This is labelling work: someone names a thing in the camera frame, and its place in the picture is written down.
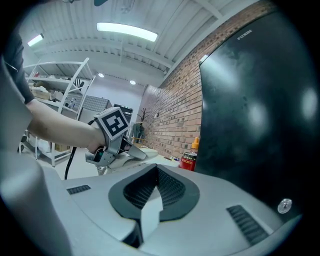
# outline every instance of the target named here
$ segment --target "box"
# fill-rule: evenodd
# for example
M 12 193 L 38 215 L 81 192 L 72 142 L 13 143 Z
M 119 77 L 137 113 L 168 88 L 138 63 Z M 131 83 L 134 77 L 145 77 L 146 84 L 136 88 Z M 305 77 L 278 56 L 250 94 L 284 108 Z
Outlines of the box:
M 41 90 L 31 90 L 34 97 L 43 99 L 43 100 L 49 100 L 50 99 L 50 93 L 46 91 Z
M 70 149 L 70 146 L 62 145 L 62 144 L 55 144 L 54 149 L 58 152 L 66 151 Z

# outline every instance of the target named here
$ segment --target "shelving unit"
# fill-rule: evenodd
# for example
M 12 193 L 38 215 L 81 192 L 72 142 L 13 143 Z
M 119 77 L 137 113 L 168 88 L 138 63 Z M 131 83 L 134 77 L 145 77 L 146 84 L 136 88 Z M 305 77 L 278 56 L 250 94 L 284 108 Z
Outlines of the shelving unit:
M 33 81 L 43 81 L 54 91 L 62 92 L 63 97 L 60 102 L 53 102 L 51 100 L 37 98 L 38 101 L 47 104 L 48 106 L 56 107 L 55 109 L 59 114 L 63 110 L 67 110 L 75 113 L 75 119 L 79 120 L 80 113 L 82 110 L 82 105 L 87 94 L 89 87 L 94 79 L 94 76 L 88 65 L 89 58 L 86 58 L 83 62 L 78 61 L 51 61 L 43 62 L 40 61 L 37 64 L 28 65 L 23 67 L 25 72 L 25 79 L 27 82 Z M 87 81 L 88 85 L 77 87 L 74 82 L 76 79 L 81 79 Z M 65 101 L 70 92 L 75 94 L 81 94 L 82 99 L 80 106 L 77 111 L 65 106 Z M 38 138 L 35 138 L 35 158 L 37 159 L 37 147 Z M 51 144 L 51 152 L 42 152 L 46 157 L 51 159 L 51 164 L 53 167 L 56 165 L 56 161 L 65 158 L 71 154 L 72 148 L 59 152 L 55 150 L 55 143 Z

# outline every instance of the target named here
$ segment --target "recessed light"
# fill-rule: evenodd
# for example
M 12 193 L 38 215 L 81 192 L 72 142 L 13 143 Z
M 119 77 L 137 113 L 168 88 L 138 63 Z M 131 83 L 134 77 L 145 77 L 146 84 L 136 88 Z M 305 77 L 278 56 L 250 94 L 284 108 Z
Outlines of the recessed light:
M 136 26 L 130 26 L 130 25 L 124 25 L 124 24 L 118 24 L 118 23 L 98 22 L 96 24 L 96 29 L 98 31 L 124 33 L 128 35 L 144 38 L 152 42 L 156 41 L 158 36 L 156 33 L 153 33 L 151 31 L 148 31 Z
M 30 40 L 28 42 L 28 45 L 29 46 L 33 46 L 34 44 L 40 42 L 42 39 L 44 39 L 44 36 L 42 34 L 39 34 L 34 39 Z

